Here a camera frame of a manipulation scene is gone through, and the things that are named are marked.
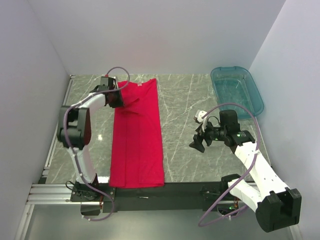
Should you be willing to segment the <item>teal plastic basin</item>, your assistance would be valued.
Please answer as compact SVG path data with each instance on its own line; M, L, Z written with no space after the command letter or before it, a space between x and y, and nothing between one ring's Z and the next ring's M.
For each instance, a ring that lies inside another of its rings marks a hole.
M264 110L264 102L250 72L240 66L216 67L210 73L217 104L235 103L255 117Z

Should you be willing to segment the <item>red t shirt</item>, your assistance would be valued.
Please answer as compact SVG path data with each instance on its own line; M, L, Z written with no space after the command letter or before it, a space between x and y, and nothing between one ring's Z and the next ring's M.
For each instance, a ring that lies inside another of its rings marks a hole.
M134 189L165 183L157 80L130 82L114 111L109 185Z

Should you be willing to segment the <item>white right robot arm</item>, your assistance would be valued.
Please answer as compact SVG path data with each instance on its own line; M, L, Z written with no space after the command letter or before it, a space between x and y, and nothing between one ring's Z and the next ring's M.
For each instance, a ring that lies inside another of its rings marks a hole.
M300 221L302 196L291 189L274 172L260 152L260 138L254 138L247 130L241 130L235 110L219 113L219 126L213 126L206 111L198 110L194 121L199 124L190 147L200 152L213 141L221 141L246 168L256 187L249 185L244 176L231 174L221 178L219 197L209 207L211 211L223 198L241 200L255 213L256 220L266 233L296 225Z

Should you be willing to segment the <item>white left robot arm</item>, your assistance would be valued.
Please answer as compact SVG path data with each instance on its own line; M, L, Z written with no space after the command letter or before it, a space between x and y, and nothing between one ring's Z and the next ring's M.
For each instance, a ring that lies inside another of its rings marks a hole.
M100 84L87 97L72 105L61 106L59 111L56 137L69 153L76 171L72 192L88 202L98 199L113 201L106 190L107 185L99 183L91 160L91 115L106 106L113 109L123 107L121 89L117 77L103 75Z

